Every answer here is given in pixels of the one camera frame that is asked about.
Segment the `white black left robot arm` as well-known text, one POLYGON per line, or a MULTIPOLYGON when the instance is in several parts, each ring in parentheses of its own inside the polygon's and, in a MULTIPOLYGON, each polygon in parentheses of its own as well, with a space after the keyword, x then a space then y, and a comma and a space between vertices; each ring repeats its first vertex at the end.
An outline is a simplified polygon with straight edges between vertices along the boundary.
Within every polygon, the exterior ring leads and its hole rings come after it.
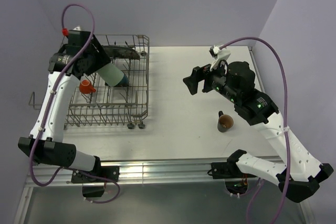
POLYGON ((97 38, 88 31, 69 30, 68 42, 49 61, 48 86, 38 119, 28 137, 18 141, 31 163, 82 170, 91 182, 102 176, 100 158, 63 142, 64 123, 74 90, 84 75, 110 63, 97 38))

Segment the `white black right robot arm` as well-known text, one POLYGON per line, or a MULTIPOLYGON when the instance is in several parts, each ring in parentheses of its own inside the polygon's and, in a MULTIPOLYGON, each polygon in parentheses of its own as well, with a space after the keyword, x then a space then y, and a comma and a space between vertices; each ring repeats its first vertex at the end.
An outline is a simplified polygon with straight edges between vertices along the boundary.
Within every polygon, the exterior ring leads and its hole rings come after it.
POLYGON ((235 112, 258 131, 273 147, 282 163, 252 156, 237 150, 223 163, 212 164, 214 179, 238 178, 243 174, 267 180, 284 189, 286 171, 290 171, 286 197, 296 203, 311 197, 320 183, 333 173, 328 163, 321 163, 302 145, 294 133, 284 126, 284 119, 273 100, 255 88, 255 73, 247 62, 235 61, 212 70, 210 65, 195 67, 183 82, 192 95, 199 82, 202 91, 218 92, 234 104, 235 112))

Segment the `small red orange cup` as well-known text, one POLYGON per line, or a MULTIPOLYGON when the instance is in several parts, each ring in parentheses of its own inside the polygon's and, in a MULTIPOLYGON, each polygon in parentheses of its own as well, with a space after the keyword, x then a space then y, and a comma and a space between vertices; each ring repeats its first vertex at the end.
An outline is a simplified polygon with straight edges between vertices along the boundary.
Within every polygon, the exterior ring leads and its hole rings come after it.
POLYGON ((79 85, 79 91, 82 94, 91 94, 91 93, 95 93, 96 89, 93 87, 91 81, 84 79, 81 81, 79 85))

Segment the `dark bowl tan inside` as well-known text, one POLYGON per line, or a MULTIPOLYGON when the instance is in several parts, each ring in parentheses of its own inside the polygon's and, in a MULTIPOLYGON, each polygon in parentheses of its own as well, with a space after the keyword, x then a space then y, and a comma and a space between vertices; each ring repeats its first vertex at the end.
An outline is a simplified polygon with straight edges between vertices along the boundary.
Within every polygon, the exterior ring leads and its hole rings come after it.
POLYGON ((119 82, 119 86, 121 87, 128 87, 129 86, 129 79, 126 75, 123 76, 121 81, 119 82))

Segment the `pale green cup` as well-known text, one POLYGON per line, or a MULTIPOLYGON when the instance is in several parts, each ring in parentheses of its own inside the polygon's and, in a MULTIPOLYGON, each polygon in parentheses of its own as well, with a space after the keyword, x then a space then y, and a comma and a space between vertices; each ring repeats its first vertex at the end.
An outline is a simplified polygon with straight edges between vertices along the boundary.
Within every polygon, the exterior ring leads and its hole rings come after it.
POLYGON ((110 87, 120 87, 119 82, 125 75, 111 62, 99 69, 97 73, 110 87))

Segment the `black floral square plate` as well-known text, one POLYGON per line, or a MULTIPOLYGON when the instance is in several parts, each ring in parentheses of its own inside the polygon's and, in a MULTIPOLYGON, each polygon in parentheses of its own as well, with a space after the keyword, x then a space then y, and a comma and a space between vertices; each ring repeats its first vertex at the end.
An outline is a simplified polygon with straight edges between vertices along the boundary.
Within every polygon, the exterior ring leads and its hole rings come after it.
POLYGON ((102 46, 110 58, 139 60, 139 53, 130 47, 124 46, 102 46))

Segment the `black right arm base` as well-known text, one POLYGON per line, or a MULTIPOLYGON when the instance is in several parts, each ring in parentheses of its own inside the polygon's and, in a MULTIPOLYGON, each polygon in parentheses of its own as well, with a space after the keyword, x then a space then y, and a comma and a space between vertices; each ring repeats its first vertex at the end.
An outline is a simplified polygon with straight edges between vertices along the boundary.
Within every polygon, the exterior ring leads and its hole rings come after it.
POLYGON ((256 175, 241 172, 237 166, 237 162, 238 160, 212 162, 207 175, 211 176, 212 179, 256 178, 256 175))

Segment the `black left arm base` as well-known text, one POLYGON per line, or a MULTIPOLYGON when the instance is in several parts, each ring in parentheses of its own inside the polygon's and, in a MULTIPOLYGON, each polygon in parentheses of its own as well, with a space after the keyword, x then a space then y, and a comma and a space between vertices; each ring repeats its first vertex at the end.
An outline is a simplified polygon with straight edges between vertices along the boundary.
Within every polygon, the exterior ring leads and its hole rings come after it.
POLYGON ((102 166, 97 172, 84 172, 80 170, 79 172, 73 172, 71 183, 107 183, 110 180, 117 182, 119 180, 119 171, 119 166, 102 166))

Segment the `dark brown mug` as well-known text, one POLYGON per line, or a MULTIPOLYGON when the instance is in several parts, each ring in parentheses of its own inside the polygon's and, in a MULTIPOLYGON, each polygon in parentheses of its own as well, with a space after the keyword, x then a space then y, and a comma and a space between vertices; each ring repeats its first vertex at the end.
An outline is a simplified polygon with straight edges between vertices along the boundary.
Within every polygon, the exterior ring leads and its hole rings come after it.
POLYGON ((230 115, 224 114, 223 111, 218 112, 217 129, 224 133, 231 129, 234 125, 234 120, 230 115))

